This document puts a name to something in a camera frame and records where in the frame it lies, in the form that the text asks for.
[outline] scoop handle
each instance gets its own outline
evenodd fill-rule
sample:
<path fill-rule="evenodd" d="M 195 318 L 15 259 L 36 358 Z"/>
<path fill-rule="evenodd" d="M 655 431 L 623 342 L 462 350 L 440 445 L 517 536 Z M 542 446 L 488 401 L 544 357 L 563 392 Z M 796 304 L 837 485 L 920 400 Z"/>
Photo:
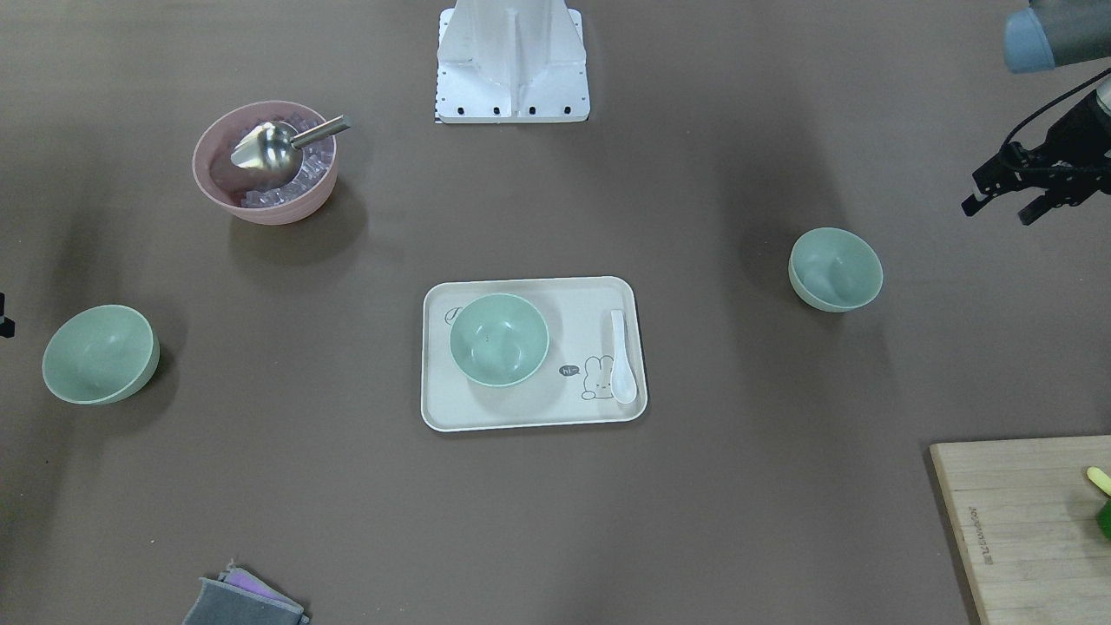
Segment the scoop handle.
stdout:
<path fill-rule="evenodd" d="M 348 128 L 351 128 L 351 120 L 348 119 L 348 115 L 341 114 L 336 119 L 330 119 L 320 125 L 317 125 L 316 128 L 310 128 L 300 134 L 296 134 L 289 142 L 293 145 L 293 148 L 300 150 L 309 143 L 327 139 L 328 137 L 331 137 L 337 132 L 342 132 Z"/>

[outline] pink bowl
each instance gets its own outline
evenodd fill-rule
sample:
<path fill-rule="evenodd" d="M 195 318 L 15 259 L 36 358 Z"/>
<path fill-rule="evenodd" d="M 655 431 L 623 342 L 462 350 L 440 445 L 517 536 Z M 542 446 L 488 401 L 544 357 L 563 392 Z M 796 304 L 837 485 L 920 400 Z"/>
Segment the pink bowl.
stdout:
<path fill-rule="evenodd" d="M 309 107 L 282 100 L 267 100 L 266 102 L 239 107 L 209 125 L 209 129 L 201 134 L 200 141 L 197 141 L 197 148 L 193 150 L 193 180 L 197 181 L 201 192 L 236 216 L 267 225 L 280 225 L 304 219 L 323 205 L 328 195 L 332 193 L 332 189 L 336 188 L 336 178 L 339 175 L 339 169 L 336 168 L 336 158 L 339 155 L 334 153 L 336 137 L 323 139 L 332 142 L 333 151 L 332 162 L 328 167 L 328 171 L 324 172 L 324 177 L 303 194 L 278 205 L 243 208 L 232 199 L 230 193 L 217 187 L 212 177 L 209 175 L 209 168 L 217 153 L 227 149 L 229 143 L 239 140 L 244 128 L 259 119 L 288 118 L 293 113 L 300 113 L 313 124 L 324 121 L 323 115 Z"/>

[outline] blue gripper cap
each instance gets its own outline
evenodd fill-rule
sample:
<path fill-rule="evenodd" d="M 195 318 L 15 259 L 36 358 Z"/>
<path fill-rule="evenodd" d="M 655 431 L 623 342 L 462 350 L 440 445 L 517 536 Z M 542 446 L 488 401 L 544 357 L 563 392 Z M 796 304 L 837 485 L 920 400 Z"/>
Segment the blue gripper cap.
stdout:
<path fill-rule="evenodd" d="M 1044 71 L 1057 67 L 1045 30 L 1033 9 L 1011 13 L 1003 30 L 1003 59 L 1014 73 Z"/>

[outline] black object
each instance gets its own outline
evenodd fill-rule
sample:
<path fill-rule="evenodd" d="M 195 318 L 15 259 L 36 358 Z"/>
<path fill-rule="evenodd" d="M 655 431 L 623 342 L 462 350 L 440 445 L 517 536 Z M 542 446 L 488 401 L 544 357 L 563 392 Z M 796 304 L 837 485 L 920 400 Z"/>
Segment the black object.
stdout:
<path fill-rule="evenodd" d="M 11 339 L 16 336 L 16 322 L 3 316 L 3 293 L 0 292 L 0 336 Z"/>
<path fill-rule="evenodd" d="M 1054 208 L 1080 204 L 1095 191 L 1111 193 L 1111 158 L 1107 155 L 1111 151 L 1111 115 L 1100 103 L 1097 91 L 1053 123 L 1041 145 L 1027 150 L 1018 141 L 1011 141 L 1035 117 L 1109 73 L 1111 70 L 1103 71 L 1015 127 L 999 152 L 972 173 L 979 192 L 961 202 L 964 214 L 975 214 L 1003 193 L 1030 187 L 1045 189 L 1019 211 L 1019 220 L 1029 225 Z"/>
<path fill-rule="evenodd" d="M 1111 2 L 1107 0 L 1030 0 L 1034 22 L 1049 46 L 1052 65 L 1063 67 L 1111 57 Z M 1004 29 L 1009 47 L 1011 22 Z"/>

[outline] yellow object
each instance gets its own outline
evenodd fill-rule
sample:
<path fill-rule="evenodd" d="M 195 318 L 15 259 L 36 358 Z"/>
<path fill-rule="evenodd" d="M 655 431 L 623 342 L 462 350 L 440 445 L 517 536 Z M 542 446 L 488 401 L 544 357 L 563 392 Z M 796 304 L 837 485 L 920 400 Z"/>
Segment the yellow object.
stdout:
<path fill-rule="evenodd" d="M 1092 481 L 1092 484 L 1099 486 L 1100 491 L 1104 495 L 1111 497 L 1111 477 L 1103 473 L 1103 470 L 1099 467 L 1088 467 L 1088 480 Z"/>

